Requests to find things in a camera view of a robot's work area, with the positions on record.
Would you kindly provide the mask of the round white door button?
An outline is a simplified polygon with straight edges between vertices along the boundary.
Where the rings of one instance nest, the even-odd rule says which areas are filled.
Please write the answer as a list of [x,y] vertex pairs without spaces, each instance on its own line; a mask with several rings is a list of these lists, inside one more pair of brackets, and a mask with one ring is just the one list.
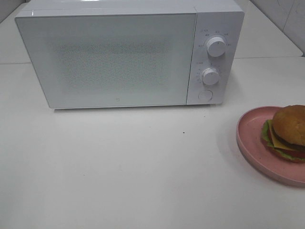
[[203,90],[198,94],[198,99],[201,101],[210,101],[212,98],[213,92],[211,90]]

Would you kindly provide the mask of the white timer knob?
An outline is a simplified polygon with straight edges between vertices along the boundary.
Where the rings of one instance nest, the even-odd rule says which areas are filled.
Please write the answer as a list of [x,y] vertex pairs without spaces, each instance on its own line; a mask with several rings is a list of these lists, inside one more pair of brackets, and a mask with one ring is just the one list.
[[207,68],[201,73],[201,79],[205,85],[214,85],[220,79],[220,73],[215,68]]

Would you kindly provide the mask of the pink plate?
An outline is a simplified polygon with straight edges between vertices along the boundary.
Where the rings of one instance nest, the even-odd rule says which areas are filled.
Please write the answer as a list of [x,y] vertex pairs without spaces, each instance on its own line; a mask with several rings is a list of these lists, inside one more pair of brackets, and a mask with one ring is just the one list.
[[256,170],[284,185],[305,187],[305,165],[281,159],[267,147],[261,131],[278,106],[262,106],[244,113],[237,124],[236,141],[241,154]]

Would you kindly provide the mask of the toy burger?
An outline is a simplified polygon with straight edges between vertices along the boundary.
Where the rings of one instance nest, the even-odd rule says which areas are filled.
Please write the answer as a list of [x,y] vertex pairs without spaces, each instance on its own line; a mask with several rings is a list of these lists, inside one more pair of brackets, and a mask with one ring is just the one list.
[[261,139],[267,150],[281,159],[305,162],[305,106],[280,108],[264,122]]

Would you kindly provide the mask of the white microwave door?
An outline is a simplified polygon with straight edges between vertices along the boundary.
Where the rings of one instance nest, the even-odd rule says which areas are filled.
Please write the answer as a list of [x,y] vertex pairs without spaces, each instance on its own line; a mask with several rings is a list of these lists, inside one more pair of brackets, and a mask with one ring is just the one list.
[[50,108],[183,105],[195,14],[17,17]]

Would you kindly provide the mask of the white microwave oven body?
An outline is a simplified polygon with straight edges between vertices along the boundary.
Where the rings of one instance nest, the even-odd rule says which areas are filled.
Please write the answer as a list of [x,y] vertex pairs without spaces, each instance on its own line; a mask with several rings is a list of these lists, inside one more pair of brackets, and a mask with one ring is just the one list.
[[[221,104],[239,40],[244,11],[233,0],[32,0],[15,17],[78,17],[195,14],[193,50],[187,100],[183,105]],[[205,42],[214,35],[226,41],[219,57],[208,54]],[[205,85],[201,73],[215,68],[218,83]],[[210,101],[198,99],[199,92],[211,90]]]

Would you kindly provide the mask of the upper white power knob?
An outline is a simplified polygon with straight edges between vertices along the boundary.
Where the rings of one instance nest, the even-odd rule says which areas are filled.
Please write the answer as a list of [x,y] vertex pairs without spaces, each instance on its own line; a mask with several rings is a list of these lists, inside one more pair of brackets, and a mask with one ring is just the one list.
[[226,41],[221,35],[214,35],[205,42],[207,52],[212,57],[219,57],[226,51]]

